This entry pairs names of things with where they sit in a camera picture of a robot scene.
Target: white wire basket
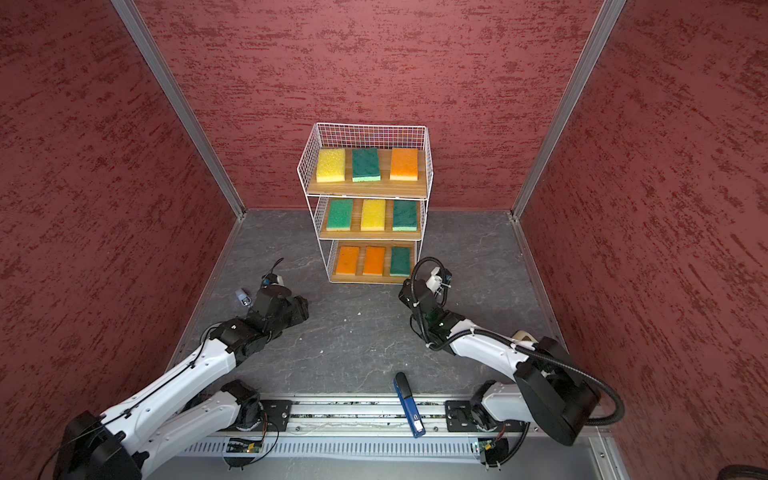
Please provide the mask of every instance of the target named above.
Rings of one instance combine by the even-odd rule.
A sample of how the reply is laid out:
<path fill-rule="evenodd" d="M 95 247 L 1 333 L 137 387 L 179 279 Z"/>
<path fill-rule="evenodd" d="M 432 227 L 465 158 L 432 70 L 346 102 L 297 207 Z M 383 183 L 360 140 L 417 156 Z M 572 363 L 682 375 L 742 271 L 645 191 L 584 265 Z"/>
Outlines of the white wire basket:
<path fill-rule="evenodd" d="M 411 195 L 408 191 L 398 190 L 395 193 L 385 191 L 386 183 L 370 187 L 375 182 L 366 182 L 366 185 L 357 184 L 352 190 L 347 190 L 343 194 L 335 193 L 313 193 L 310 192 L 311 183 L 317 167 L 317 158 L 320 148 L 415 148 L 419 150 L 419 158 L 423 157 L 423 167 L 425 173 L 426 189 L 421 193 Z M 358 124 L 331 124 L 317 123 L 312 127 L 310 138 L 306 142 L 304 152 L 301 156 L 296 171 L 299 174 L 301 185 L 306 198 L 306 205 L 309 208 L 310 216 L 315 227 L 315 235 L 320 248 L 320 254 L 323 256 L 323 264 L 328 274 L 328 280 L 332 282 L 344 283 L 401 283 L 403 278 L 398 277 L 377 277 L 377 276 L 355 276 L 354 278 L 345 278 L 339 280 L 339 276 L 334 276 L 333 271 L 336 268 L 336 257 L 339 250 L 339 242 L 349 244 L 349 241 L 359 241 L 361 247 L 366 242 L 376 241 L 376 244 L 382 244 L 391 240 L 398 242 L 398 245 L 412 245 L 415 252 L 415 260 L 421 256 L 422 241 L 426 230 L 427 211 L 429 209 L 429 196 L 432 193 L 432 152 L 429 145 L 429 131 L 423 126 L 399 126 L 399 125 L 358 125 Z M 371 238 L 371 234 L 360 235 L 356 237 L 354 233 L 347 233 L 343 238 L 333 238 L 333 235 L 324 235 L 320 238 L 323 231 L 323 222 L 329 200 L 333 197 L 349 198 L 385 198 L 414 200 L 419 202 L 419 232 L 413 240 L 405 240 L 402 234 L 392 232 L 381 232 L 376 239 Z"/>

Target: small bottle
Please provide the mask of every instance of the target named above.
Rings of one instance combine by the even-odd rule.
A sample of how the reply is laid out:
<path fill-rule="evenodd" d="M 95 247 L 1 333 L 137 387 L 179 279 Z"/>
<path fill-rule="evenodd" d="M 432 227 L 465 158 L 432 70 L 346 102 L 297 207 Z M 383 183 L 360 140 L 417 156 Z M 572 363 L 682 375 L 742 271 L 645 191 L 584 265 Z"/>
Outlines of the small bottle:
<path fill-rule="evenodd" d="M 237 299 L 240 301 L 240 303 L 243 304 L 243 306 L 250 306 L 250 304 L 253 303 L 253 300 L 251 300 L 245 290 L 241 288 L 235 290 L 235 295 L 237 295 Z"/>

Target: green sponge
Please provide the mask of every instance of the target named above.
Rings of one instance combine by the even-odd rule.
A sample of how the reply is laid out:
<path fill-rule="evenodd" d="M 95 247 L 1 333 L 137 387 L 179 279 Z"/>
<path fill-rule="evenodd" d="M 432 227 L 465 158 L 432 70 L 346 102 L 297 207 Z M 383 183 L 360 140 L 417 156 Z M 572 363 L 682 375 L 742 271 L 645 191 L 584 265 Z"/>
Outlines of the green sponge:
<path fill-rule="evenodd" d="M 330 201 L 326 231 L 349 232 L 352 226 L 352 203 L 351 198 L 334 198 Z"/>
<path fill-rule="evenodd" d="M 390 276 L 411 276 L 411 249 L 392 247 L 392 259 L 389 261 Z"/>
<path fill-rule="evenodd" d="M 375 148 L 357 148 L 353 150 L 352 181 L 375 182 L 381 179 L 379 152 Z"/>
<path fill-rule="evenodd" d="M 392 209 L 392 231 L 394 232 L 415 232 L 416 226 L 416 205 L 413 200 L 395 200 L 395 207 Z"/>

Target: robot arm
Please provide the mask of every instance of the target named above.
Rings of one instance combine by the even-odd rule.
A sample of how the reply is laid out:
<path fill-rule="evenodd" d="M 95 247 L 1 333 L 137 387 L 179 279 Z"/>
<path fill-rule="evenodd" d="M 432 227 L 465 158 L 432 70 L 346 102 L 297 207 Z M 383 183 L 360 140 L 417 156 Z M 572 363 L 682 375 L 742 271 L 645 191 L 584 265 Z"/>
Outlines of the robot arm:
<path fill-rule="evenodd" d="M 245 318 L 209 329 L 186 359 L 99 417 L 84 412 L 70 422 L 53 478 L 139 480 L 205 435 L 233 423 L 260 421 L 259 395 L 238 381 L 171 416 L 285 328 L 309 317 L 304 298 L 292 296 L 272 271 L 264 278 Z"/>
<path fill-rule="evenodd" d="M 415 273 L 425 261 L 435 261 L 439 267 L 429 279 L 417 280 Z M 515 388 L 487 382 L 477 391 L 472 400 L 472 418 L 479 428 L 491 430 L 504 420 L 535 421 L 554 440 L 573 445 L 583 426 L 608 425 L 621 418 L 624 407 L 618 394 L 581 371 L 555 340 L 544 337 L 535 342 L 527 335 L 510 338 L 444 310 L 436 298 L 442 294 L 445 299 L 451 277 L 438 260 L 422 259 L 411 278 L 403 282 L 398 298 L 411 310 L 427 347 L 475 359 L 517 384 Z M 601 389 L 616 401 L 617 411 L 602 419 L 590 419 Z"/>

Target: cable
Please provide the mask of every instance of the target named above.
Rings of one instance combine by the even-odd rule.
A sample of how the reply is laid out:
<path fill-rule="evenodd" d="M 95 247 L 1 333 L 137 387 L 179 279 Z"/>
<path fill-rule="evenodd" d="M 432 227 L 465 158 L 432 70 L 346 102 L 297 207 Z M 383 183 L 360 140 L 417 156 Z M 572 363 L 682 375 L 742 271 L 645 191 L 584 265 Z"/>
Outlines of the cable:
<path fill-rule="evenodd" d="M 518 452 L 520 447 L 523 446 L 523 440 L 525 440 L 525 437 L 528 435 L 528 429 L 531 428 L 531 424 L 526 422 L 525 427 L 523 427 L 523 431 L 518 437 L 518 441 L 515 442 L 515 445 L 512 446 L 512 449 L 509 451 L 507 456 L 502 458 L 500 462 L 496 462 L 496 465 L 493 465 L 492 468 L 501 468 L 502 465 L 504 465 L 506 462 L 509 462 L 509 459 L 515 456 L 515 453 Z"/>
<path fill-rule="evenodd" d="M 285 260 L 285 258 L 284 258 L 284 257 L 280 257 L 279 259 L 277 259 L 277 261 L 275 262 L 275 264 L 274 264 L 274 265 L 272 265 L 272 268 L 270 268 L 270 271 L 269 271 L 269 272 L 267 272 L 267 273 L 266 273 L 266 275 L 262 275 L 262 276 L 261 276 L 262 280 L 263 280 L 263 279 L 265 279 L 265 278 L 266 278 L 268 275 L 270 275 L 270 274 L 271 274 L 271 273 L 272 273 L 272 272 L 275 270 L 275 267 L 276 267 L 276 266 L 278 266 L 278 265 L 280 265 L 280 262 L 282 262 L 283 260 Z"/>
<path fill-rule="evenodd" d="M 717 480 L 731 480 L 732 478 L 768 480 L 768 470 L 752 465 L 728 465 L 717 474 Z"/>
<path fill-rule="evenodd" d="M 506 431 L 507 431 L 507 424 L 506 423 L 502 423 L 502 430 L 496 436 L 496 440 L 493 441 L 493 445 L 495 445 L 496 442 L 498 442 L 502 438 L 502 436 L 504 436 L 504 432 L 506 432 Z"/>
<path fill-rule="evenodd" d="M 456 340 L 462 338 L 463 336 L 467 335 L 482 335 L 490 337 L 500 343 L 503 343 L 505 345 L 508 345 L 510 348 L 513 348 L 516 352 L 523 353 L 527 356 L 533 357 L 535 359 L 539 359 L 544 362 L 548 362 L 552 365 L 559 366 L 562 369 L 569 370 L 573 373 L 576 373 L 578 375 L 583 376 L 590 382 L 594 383 L 596 386 L 598 386 L 600 389 L 602 389 L 604 392 L 608 394 L 609 397 L 611 397 L 611 400 L 614 401 L 615 404 L 615 410 L 610 415 L 606 415 L 605 417 L 597 417 L 595 419 L 588 419 L 585 423 L 585 425 L 589 426 L 606 426 L 611 425 L 613 423 L 618 422 L 624 417 L 624 402 L 621 400 L 621 397 L 619 394 L 613 390 L 606 382 L 603 382 L 598 377 L 590 375 L 589 373 L 586 373 L 584 370 L 579 369 L 573 365 L 570 365 L 566 362 L 562 362 L 560 360 L 554 359 L 549 355 L 545 355 L 544 353 L 536 352 L 535 350 L 527 349 L 523 346 L 517 345 L 515 343 L 510 343 L 509 339 L 501 336 L 497 333 L 489 332 L 488 330 L 462 330 L 461 332 L 454 333 L 448 339 L 439 344 L 435 345 L 434 343 L 429 344 L 429 348 L 432 350 L 442 350 L 447 345 L 455 342 Z"/>
<path fill-rule="evenodd" d="M 560 360 L 553 359 L 549 355 L 545 355 L 544 353 L 536 352 L 534 350 L 526 349 L 522 346 L 515 346 L 515 351 L 524 353 L 527 356 L 532 356 L 535 359 L 543 360 L 545 362 L 549 362 L 552 365 L 559 366 L 560 368 L 564 370 L 570 370 L 573 373 L 576 373 L 577 375 L 581 375 L 590 382 L 594 383 L 603 392 L 606 392 L 609 397 L 611 397 L 611 400 L 614 401 L 615 404 L 615 410 L 610 415 L 606 415 L 605 417 L 597 417 L 592 419 L 587 419 L 587 421 L 584 423 L 585 425 L 593 426 L 593 427 L 602 427 L 606 425 L 611 425 L 613 423 L 618 422 L 624 417 L 624 402 L 621 400 L 621 397 L 616 392 L 616 390 L 613 390 L 611 386 L 609 386 L 606 382 L 603 382 L 598 377 L 590 375 L 589 373 L 586 373 L 584 370 L 578 369 L 575 366 L 569 365 L 566 362 L 561 362 Z"/>
<path fill-rule="evenodd" d="M 118 419 L 121 419 L 121 418 L 123 418 L 123 417 L 125 417 L 125 418 L 128 418 L 128 417 L 131 415 L 131 412 L 132 412 L 133 410 L 135 410 L 135 409 L 136 409 L 136 408 L 137 408 L 137 407 L 138 407 L 138 406 L 139 406 L 139 405 L 140 405 L 140 404 L 141 404 L 141 403 L 142 403 L 144 400 L 146 400 L 146 399 L 148 399 L 149 397 L 151 397 L 152 395 L 154 395 L 154 394 L 155 394 L 155 393 L 156 393 L 158 390 L 160 390 L 161 388 L 163 388 L 164 386 L 166 386 L 166 385 L 167 385 L 169 382 L 171 382 L 172 380 L 176 379 L 176 378 L 177 378 L 179 375 L 181 375 L 181 374 L 182 374 L 182 373 L 184 373 L 185 371 L 187 371 L 187 369 L 189 369 L 189 368 L 194 368 L 194 364 L 195 364 L 195 362 L 197 361 L 197 359 L 199 359 L 199 358 L 200 358 L 200 354 L 203 352 L 203 348 L 205 347 L 205 342 L 206 342 L 206 340 L 208 340 L 208 334 L 209 334 L 209 332 L 210 332 L 212 329 L 214 329 L 214 328 L 216 328 L 217 326 L 219 326 L 219 325 L 220 325 L 220 323 L 217 323 L 217 324 L 214 324 L 214 325 L 212 325 L 212 326 L 209 326 L 209 327 L 208 327 L 208 329 L 205 331 L 205 334 L 204 334 L 204 335 L 205 335 L 205 337 L 203 338 L 202 342 L 200 343 L 200 351 L 199 351 L 199 352 L 197 352 L 197 355 L 194 357 L 194 359 L 193 359 L 191 362 L 189 362 L 189 363 L 188 363 L 188 364 L 187 364 L 187 365 L 186 365 L 186 366 L 185 366 L 183 369 L 181 369 L 181 370 L 179 371 L 179 373 L 177 373 L 176 375 L 174 375 L 174 376 L 170 377 L 170 378 L 169 378 L 168 380 L 166 380 L 166 381 L 165 381 L 165 382 L 164 382 L 162 385 L 158 386 L 156 389 L 154 389 L 154 390 L 152 390 L 151 392 L 149 392 L 149 393 L 148 393 L 148 394 L 147 394 L 147 395 L 146 395 L 146 396 L 145 396 L 143 399 L 139 400 L 138 402 L 136 402 L 136 403 L 135 403 L 135 404 L 133 404 L 132 406 L 130 406 L 130 407 L 128 407 L 127 409 L 123 410 L 123 411 L 120 413 L 120 415 L 118 415 L 118 416 L 114 417 L 113 419 L 111 419 L 111 420 L 107 421 L 106 423 L 103 423 L 103 424 L 99 425 L 98 427 L 96 427 L 96 428 L 94 428 L 94 429 L 92 429 L 92 430 L 88 430 L 86 433 L 82 433 L 82 434 L 80 434 L 80 435 L 78 435 L 78 436 L 74 437 L 72 440 L 69 440 L 68 442 L 62 443 L 62 444 L 61 444 L 61 445 L 60 445 L 60 446 L 59 446 L 57 449 L 55 449 L 55 450 L 54 450 L 54 451 L 51 453 L 51 455 L 48 457 L 48 459 L 46 459 L 46 460 L 45 460 L 45 463 L 43 463 L 43 466 L 40 468 L 40 472 L 38 473 L 38 477 L 37 477 L 37 480 L 40 480 L 40 479 L 42 478 L 42 476 L 43 476 L 43 471 L 45 470 L 45 467 L 47 467 L 47 466 L 48 466 L 48 463 L 49 463 L 49 462 L 50 462 L 50 461 L 51 461 L 51 460 L 52 460 L 52 459 L 53 459 L 53 458 L 56 456 L 56 454 L 57 454 L 57 453 L 59 453 L 59 452 L 61 451 L 61 449 L 62 449 L 62 448 L 64 448 L 65 446 L 69 445 L 70 443 L 72 443 L 72 442 L 74 442 L 74 441 L 76 441 L 76 440 L 78 440 L 78 439 L 81 439 L 81 438 L 85 437 L 86 435 L 90 435 L 90 434 L 92 434 L 92 433 L 96 432 L 96 431 L 97 431 L 97 430 L 99 430 L 99 429 L 103 429 L 104 427 L 106 427 L 107 425 L 109 425 L 110 423 L 112 423 L 112 422 L 114 422 L 114 421 L 116 421 L 116 420 L 118 420 Z"/>
<path fill-rule="evenodd" d="M 413 318 L 413 315 L 411 315 L 411 319 L 408 321 L 408 323 L 411 326 L 411 331 L 413 331 L 419 338 L 421 338 L 422 336 L 419 335 L 419 332 L 417 332 L 416 329 L 413 328 L 413 320 L 415 320 L 415 318 Z"/>
<path fill-rule="evenodd" d="M 43 466 L 40 468 L 40 472 L 38 472 L 38 477 L 37 477 L 37 480 L 40 480 L 40 479 L 43 477 L 43 472 L 45 471 L 45 467 L 47 467 L 47 466 L 48 466 L 48 463 L 49 463 L 51 460 L 53 460 L 53 458 L 56 456 L 56 454 L 57 454 L 57 453 L 59 453 L 59 452 L 61 451 L 61 449 L 62 449 L 62 448 L 64 448 L 65 446 L 69 445 L 70 443 L 72 443 L 72 442 L 74 442 L 74 441 L 76 441 L 76 440 L 79 440 L 79 439 L 81 439 L 81 438 L 83 438 L 83 437 L 85 437 L 85 436 L 87 436 L 87 435 L 90 435 L 90 434 L 91 434 L 91 433 L 93 433 L 93 432 L 96 432 L 96 431 L 97 431 L 97 430 L 99 430 L 99 429 L 103 429 L 104 427 L 106 427 L 106 426 L 107 426 L 107 425 L 109 425 L 110 423 L 114 422 L 115 420 L 117 420 L 117 419 L 121 418 L 122 416 L 123 416 L 123 415 L 122 415 L 122 414 L 120 414 L 120 415 L 118 415 L 118 416 L 114 417 L 114 418 L 113 418 L 112 420 L 110 420 L 109 422 L 107 422 L 107 423 L 105 423 L 105 424 L 102 424 L 102 425 L 99 425 L 98 427 L 96 427 L 96 428 L 94 428 L 94 429 L 88 430 L 86 433 L 81 433 L 80 435 L 78 435 L 78 436 L 74 437 L 72 440 L 69 440 L 68 442 L 64 442 L 64 443 L 62 443 L 62 444 L 61 444 L 61 445 L 60 445 L 60 446 L 59 446 L 57 449 L 55 449 L 55 450 L 54 450 L 54 451 L 53 451 L 53 452 L 50 454 L 50 456 L 49 456 L 49 457 L 48 457 L 48 458 L 45 460 L 45 463 L 43 463 Z"/>
<path fill-rule="evenodd" d="M 275 449 L 275 447 L 277 446 L 277 441 L 278 441 L 278 440 L 280 440 L 280 428 L 278 428 L 278 427 L 277 427 L 277 425 L 275 425 L 274 423 L 272 423 L 270 420 L 267 420 L 267 423 L 269 423 L 270 425 L 272 425 L 273 427 L 275 427 L 275 430 L 277 430 L 277 437 L 275 438 L 275 442 L 272 444 L 272 446 L 270 447 L 270 449 L 269 449 L 269 451 L 268 451 L 267 453 L 265 453 L 264 455 L 261 455 L 259 458 L 257 458 L 256 460 L 253 460 L 252 462 L 248 462 L 247 464 L 245 464 L 245 465 L 243 465 L 243 466 L 246 466 L 246 467 L 247 467 L 248 465 L 253 465 L 254 463 L 258 462 L 259 460 L 264 460 L 264 458 L 265 458 L 267 455 L 269 455 L 270 453 L 272 453 L 272 451 L 273 451 L 273 450 Z"/>
<path fill-rule="evenodd" d="M 411 271 L 411 301 L 416 303 L 418 300 L 416 299 L 416 291 L 415 291 L 415 282 L 416 282 L 416 274 L 419 271 L 419 267 L 427 262 L 434 262 L 437 263 L 437 266 L 440 267 L 440 270 L 445 270 L 445 267 L 442 265 L 442 262 L 440 260 L 437 260 L 434 257 L 424 257 L 418 262 L 416 262 L 416 265 L 413 266 L 413 270 Z M 417 318 L 417 323 L 419 324 L 419 329 L 421 330 L 422 334 L 422 340 L 424 340 L 424 344 L 427 346 L 430 344 L 429 342 L 429 336 L 427 335 L 427 328 L 424 322 L 424 317 L 422 315 L 421 309 L 416 309 L 416 312 L 418 313 L 419 318 Z"/>

